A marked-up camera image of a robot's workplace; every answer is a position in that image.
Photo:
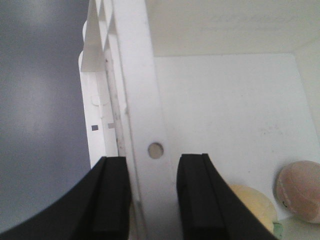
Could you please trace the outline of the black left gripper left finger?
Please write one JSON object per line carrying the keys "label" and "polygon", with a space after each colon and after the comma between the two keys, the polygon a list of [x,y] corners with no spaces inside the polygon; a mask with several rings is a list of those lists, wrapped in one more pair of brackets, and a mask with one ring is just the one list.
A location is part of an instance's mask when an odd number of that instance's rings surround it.
{"label": "black left gripper left finger", "polygon": [[102,157],[63,197],[2,240],[127,240],[131,187],[126,158]]}

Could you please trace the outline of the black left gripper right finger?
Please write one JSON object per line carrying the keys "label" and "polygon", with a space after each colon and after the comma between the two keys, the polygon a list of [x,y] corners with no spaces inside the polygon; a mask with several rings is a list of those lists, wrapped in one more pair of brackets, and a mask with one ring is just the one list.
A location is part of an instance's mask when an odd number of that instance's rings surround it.
{"label": "black left gripper right finger", "polygon": [[274,240],[231,190],[208,154],[182,154],[176,188],[185,240]]}

